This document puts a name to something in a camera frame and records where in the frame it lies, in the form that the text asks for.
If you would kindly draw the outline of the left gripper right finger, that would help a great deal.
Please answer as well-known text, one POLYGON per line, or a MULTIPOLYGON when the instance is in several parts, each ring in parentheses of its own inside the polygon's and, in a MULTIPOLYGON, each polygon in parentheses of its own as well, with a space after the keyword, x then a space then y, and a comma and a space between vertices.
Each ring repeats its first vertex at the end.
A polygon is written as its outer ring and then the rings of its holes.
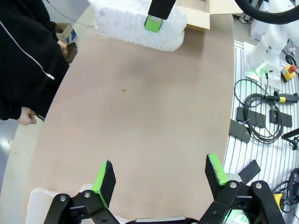
POLYGON ((265 181, 250 186, 229 180, 216 154, 206 155, 205 174, 214 198, 199 224, 224 224, 235 210, 241 210, 249 224, 283 224, 285 221, 265 181))

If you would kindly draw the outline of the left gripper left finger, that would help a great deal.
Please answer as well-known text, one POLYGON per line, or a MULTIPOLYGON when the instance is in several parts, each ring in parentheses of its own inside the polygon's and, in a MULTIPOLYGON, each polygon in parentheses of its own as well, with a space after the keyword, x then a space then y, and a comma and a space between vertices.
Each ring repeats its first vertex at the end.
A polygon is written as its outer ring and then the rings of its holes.
POLYGON ((54 196, 46 215, 45 224, 80 224, 91 219, 95 224, 115 224, 117 219, 109 211, 116 184, 111 161, 102 163, 91 189, 70 197, 68 194, 54 196))

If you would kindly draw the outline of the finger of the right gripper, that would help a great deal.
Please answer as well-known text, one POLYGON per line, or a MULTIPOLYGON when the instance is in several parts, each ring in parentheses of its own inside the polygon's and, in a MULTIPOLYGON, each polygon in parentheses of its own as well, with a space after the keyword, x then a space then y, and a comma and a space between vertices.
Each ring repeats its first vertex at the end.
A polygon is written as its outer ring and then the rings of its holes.
POLYGON ((157 33, 163 21, 168 19, 174 5, 175 0, 152 0, 145 21, 145 29, 157 33))

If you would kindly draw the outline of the person's right hand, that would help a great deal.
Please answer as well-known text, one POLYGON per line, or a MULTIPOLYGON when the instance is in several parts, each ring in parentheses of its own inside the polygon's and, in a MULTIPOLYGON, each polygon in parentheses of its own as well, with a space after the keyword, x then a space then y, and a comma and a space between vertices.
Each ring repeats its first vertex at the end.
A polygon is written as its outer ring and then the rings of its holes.
POLYGON ((28 107, 21 108, 21 115, 18 119, 18 122, 21 125, 27 126, 31 124, 36 124, 36 113, 28 107))

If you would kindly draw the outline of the person's left hand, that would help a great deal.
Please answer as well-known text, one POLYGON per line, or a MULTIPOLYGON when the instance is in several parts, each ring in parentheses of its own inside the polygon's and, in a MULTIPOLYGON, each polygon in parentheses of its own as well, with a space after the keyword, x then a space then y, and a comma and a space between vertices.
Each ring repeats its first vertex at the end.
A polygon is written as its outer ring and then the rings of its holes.
POLYGON ((67 45, 64 42, 62 42, 61 40, 58 40, 57 43, 59 44, 59 46, 61 48, 62 54, 66 55, 67 54, 67 45))

